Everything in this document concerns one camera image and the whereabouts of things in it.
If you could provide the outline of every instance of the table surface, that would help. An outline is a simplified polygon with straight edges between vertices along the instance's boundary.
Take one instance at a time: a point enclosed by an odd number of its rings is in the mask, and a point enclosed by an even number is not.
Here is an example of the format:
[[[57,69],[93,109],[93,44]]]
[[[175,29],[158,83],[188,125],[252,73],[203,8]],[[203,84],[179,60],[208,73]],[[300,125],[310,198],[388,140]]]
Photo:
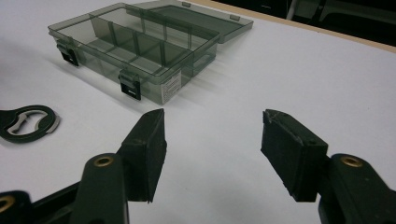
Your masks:
[[[318,203],[295,203],[260,152],[267,108],[297,118],[329,144],[328,155],[366,159],[396,189],[393,48],[241,10],[253,28],[219,45],[216,60],[170,102],[137,102],[65,62],[48,35],[50,24],[113,3],[0,3],[0,109],[47,105],[61,117],[32,143],[0,139],[0,192],[25,190],[36,201],[78,182],[89,158],[116,152],[157,108],[168,153],[154,203],[129,203],[131,223],[319,223]]]

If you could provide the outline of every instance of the black plastic part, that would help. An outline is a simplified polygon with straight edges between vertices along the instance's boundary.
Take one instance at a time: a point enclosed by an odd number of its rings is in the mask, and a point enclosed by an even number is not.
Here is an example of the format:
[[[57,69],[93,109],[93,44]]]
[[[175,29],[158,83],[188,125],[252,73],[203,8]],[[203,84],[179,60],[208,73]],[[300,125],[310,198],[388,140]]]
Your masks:
[[[77,60],[76,54],[72,49],[67,49],[63,45],[57,45],[56,47],[62,53],[62,57],[64,58],[65,61],[67,61],[75,66],[78,66],[78,60]]]
[[[78,191],[77,182],[33,203],[35,223],[66,224],[69,223],[73,203]]]
[[[142,99],[142,93],[140,91],[140,82],[139,81],[134,81],[132,87],[129,87],[129,86],[121,83],[121,91],[127,95],[134,97],[136,100]]]
[[[144,114],[122,142],[129,201],[152,202],[166,155],[163,109]]]
[[[345,223],[396,223],[396,194],[367,161],[335,154],[329,178]]]
[[[328,145],[292,116],[263,112],[262,153],[296,202],[314,202]]]
[[[114,153],[87,161],[70,224],[129,223],[121,157]]]
[[[32,204],[29,194],[15,190],[0,193],[0,223],[32,223]]]
[[[19,120],[19,115],[29,111],[42,111],[47,113],[38,123],[38,129],[32,133],[14,135],[7,131]],[[28,105],[15,110],[0,110],[0,136],[12,143],[27,143],[37,140],[47,134],[57,120],[55,112],[44,105]]]

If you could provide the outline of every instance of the transparent organizer box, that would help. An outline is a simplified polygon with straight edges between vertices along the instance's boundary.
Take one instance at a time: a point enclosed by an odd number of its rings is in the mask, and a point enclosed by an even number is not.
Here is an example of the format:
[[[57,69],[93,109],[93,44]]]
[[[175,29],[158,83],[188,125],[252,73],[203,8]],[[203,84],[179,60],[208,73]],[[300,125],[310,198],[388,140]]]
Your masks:
[[[253,21],[186,2],[118,3],[49,26],[65,60],[120,83],[121,91],[157,104],[216,57],[218,43]]]

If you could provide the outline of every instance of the metal rivet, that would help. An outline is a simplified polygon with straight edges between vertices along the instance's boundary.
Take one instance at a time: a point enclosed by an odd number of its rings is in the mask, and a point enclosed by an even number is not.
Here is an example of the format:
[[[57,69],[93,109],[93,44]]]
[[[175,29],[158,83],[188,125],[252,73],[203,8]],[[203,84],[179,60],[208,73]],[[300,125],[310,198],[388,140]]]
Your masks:
[[[94,161],[93,164],[97,167],[104,167],[104,166],[108,166],[113,161],[114,159],[112,157],[104,156],[96,159],[96,161]]]
[[[6,211],[12,204],[15,203],[15,198],[11,195],[6,195],[0,198],[0,213]]]
[[[350,157],[350,156],[345,156],[341,158],[341,161],[348,165],[348,166],[352,166],[352,167],[362,167],[363,163],[361,162],[361,160],[358,160],[354,157]]]

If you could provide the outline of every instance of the clamp jaw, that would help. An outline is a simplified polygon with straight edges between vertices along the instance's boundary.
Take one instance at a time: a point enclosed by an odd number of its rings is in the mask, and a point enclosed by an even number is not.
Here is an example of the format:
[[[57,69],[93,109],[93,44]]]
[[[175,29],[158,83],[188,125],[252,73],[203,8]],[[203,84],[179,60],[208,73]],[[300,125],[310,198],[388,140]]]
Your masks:
[[[328,145],[292,116],[263,113],[262,153],[296,202],[321,195],[322,223],[396,223],[396,193],[361,158],[326,156]]]

